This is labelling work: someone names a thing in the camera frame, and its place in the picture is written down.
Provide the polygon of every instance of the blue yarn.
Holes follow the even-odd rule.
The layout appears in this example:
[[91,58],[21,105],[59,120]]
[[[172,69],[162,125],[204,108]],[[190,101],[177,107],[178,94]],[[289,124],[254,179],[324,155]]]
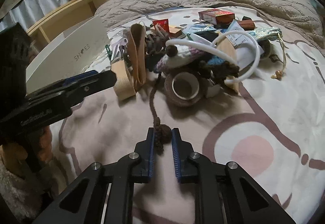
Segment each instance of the blue yarn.
[[225,62],[224,59],[220,58],[219,56],[214,55],[207,63],[207,66],[214,66],[214,65],[221,65]]

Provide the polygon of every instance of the beige blanket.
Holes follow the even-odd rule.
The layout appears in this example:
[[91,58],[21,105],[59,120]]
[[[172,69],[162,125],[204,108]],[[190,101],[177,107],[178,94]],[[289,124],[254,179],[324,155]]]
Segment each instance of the beige blanket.
[[171,7],[242,6],[257,10],[269,21],[300,33],[325,55],[323,27],[309,0],[110,0],[96,11],[111,30],[144,14]]

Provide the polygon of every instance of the human hand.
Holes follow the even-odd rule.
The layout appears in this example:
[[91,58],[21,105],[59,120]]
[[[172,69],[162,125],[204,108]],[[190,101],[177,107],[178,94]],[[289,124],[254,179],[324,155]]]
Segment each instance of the human hand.
[[[44,128],[44,134],[39,139],[40,151],[37,153],[38,159],[48,163],[52,157],[52,133],[50,127]],[[0,155],[4,166],[11,173],[23,177],[23,172],[19,160],[25,160],[28,156],[26,150],[16,142],[6,143],[0,146]]]

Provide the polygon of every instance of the white curtain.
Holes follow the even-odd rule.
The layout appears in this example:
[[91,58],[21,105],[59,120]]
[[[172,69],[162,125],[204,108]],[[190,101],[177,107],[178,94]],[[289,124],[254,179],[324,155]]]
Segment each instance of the white curtain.
[[19,22],[27,31],[34,23],[69,0],[22,0],[0,22],[0,31]]

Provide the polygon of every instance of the brown fuzzy tape roll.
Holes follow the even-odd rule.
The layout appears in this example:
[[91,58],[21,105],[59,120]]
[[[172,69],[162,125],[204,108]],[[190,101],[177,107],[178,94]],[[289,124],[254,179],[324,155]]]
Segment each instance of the brown fuzzy tape roll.
[[119,100],[125,100],[135,95],[133,80],[129,69],[126,67],[124,60],[113,63],[111,71],[116,74],[116,83],[114,91]]
[[[173,79],[177,74],[179,74],[181,72],[189,72],[190,74],[194,75],[199,81],[199,93],[193,99],[190,99],[190,100],[180,99],[178,96],[175,95],[175,93],[173,91],[173,88],[172,88]],[[204,87],[205,87],[204,82],[203,82],[203,79],[200,77],[200,75],[197,72],[192,71],[188,68],[174,69],[165,78],[166,97],[171,103],[173,103],[179,107],[189,107],[189,106],[192,106],[195,103],[197,103],[204,95]]]

